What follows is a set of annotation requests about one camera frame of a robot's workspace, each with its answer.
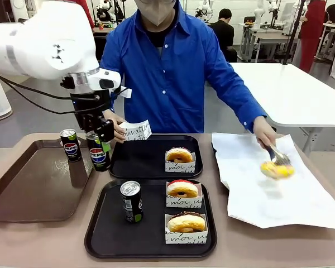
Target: white paper napkin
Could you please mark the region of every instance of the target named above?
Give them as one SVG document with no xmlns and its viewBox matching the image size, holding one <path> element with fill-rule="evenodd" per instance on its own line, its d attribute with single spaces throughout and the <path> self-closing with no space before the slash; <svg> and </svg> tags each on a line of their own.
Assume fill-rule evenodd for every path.
<svg viewBox="0 0 335 268">
<path fill-rule="evenodd" d="M 228 215 L 261 228 L 304 224 L 335 229 L 335 200 L 304 165 L 290 135 L 277 139 L 295 174 L 268 178 L 269 154 L 251 135 L 212 134 L 221 182 L 229 188 Z"/>
<path fill-rule="evenodd" d="M 119 126 L 125 131 L 124 137 L 126 141 L 142 141 L 146 140 L 151 135 L 151 129 L 148 120 L 134 124 L 123 122 Z"/>
</svg>

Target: donut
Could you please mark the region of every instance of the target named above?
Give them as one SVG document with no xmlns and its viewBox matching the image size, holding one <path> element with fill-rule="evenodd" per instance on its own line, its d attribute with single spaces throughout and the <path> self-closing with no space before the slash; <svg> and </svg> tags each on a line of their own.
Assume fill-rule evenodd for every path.
<svg viewBox="0 0 335 268">
<path fill-rule="evenodd" d="M 187 180 L 174 180 L 167 186 L 166 192 L 172 197 L 197 197 L 198 189 Z"/>
<path fill-rule="evenodd" d="M 264 175 L 274 179 L 287 178 L 294 174 L 294 168 L 292 166 L 278 166 L 272 161 L 264 162 L 261 165 L 261 171 Z"/>
<path fill-rule="evenodd" d="M 195 212 L 182 212 L 167 222 L 167 228 L 175 233 L 196 233 L 205 230 L 205 219 Z"/>
<path fill-rule="evenodd" d="M 185 148 L 172 148 L 166 153 L 166 160 L 175 163 L 190 163 L 193 160 L 192 154 Z"/>
</svg>

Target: collar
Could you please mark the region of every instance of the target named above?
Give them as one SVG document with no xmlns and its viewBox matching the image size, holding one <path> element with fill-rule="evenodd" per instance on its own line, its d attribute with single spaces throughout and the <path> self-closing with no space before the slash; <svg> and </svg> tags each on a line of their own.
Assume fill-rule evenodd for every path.
<svg viewBox="0 0 335 268">
<path fill-rule="evenodd" d="M 185 32 L 187 35 L 190 35 L 190 31 L 188 28 L 188 25 L 186 23 L 186 17 L 187 15 L 185 14 L 179 0 L 176 0 L 175 6 L 174 6 L 175 10 L 178 12 L 178 20 L 176 22 L 176 26 L 178 26 L 178 28 L 180 28 L 183 32 Z M 134 25 L 135 27 L 141 31 L 141 32 L 145 32 L 143 25 L 141 23 L 141 12 L 138 9 L 136 11 L 136 13 L 134 14 L 135 18 L 134 18 Z"/>
</svg>

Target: man's right hand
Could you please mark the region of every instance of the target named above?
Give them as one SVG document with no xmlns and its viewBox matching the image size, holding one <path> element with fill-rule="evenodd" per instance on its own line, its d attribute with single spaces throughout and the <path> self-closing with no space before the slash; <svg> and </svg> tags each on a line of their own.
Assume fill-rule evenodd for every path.
<svg viewBox="0 0 335 268">
<path fill-rule="evenodd" d="M 124 129 L 122 129 L 119 125 L 125 122 L 125 120 L 122 117 L 113 113 L 111 110 L 104 111 L 103 115 L 105 119 L 110 119 L 114 123 L 114 140 L 119 143 L 123 143 L 125 140 L 125 132 Z"/>
</svg>

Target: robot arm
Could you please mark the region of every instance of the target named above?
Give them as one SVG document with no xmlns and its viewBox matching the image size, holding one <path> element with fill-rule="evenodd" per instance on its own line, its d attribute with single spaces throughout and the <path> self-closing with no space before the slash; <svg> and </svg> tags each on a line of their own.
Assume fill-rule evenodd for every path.
<svg viewBox="0 0 335 268">
<path fill-rule="evenodd" d="M 113 28 L 116 25 L 116 14 L 114 0 L 100 0 L 96 6 L 97 16 L 100 21 L 111 21 Z"/>
<path fill-rule="evenodd" d="M 268 11 L 269 12 L 275 12 L 277 10 L 277 3 L 276 0 L 268 0 Z M 253 29 L 258 30 L 261 28 L 261 19 L 262 15 L 266 13 L 266 10 L 264 8 L 264 0 L 257 0 L 257 8 L 254 11 L 256 16 L 255 24 L 253 25 Z"/>
<path fill-rule="evenodd" d="M 38 79 L 64 77 L 61 85 L 72 97 L 97 100 L 74 101 L 76 111 L 101 107 L 76 112 L 80 128 L 95 130 L 105 142 L 114 138 L 113 123 L 102 111 L 110 108 L 110 93 L 120 90 L 121 77 L 99 68 L 92 30 L 80 5 L 44 2 L 25 23 L 0 24 L 0 72 Z"/>
<path fill-rule="evenodd" d="M 204 22 L 208 22 L 213 16 L 212 10 L 213 1 L 204 0 L 199 3 L 199 6 L 195 10 L 195 17 L 200 18 Z"/>
</svg>

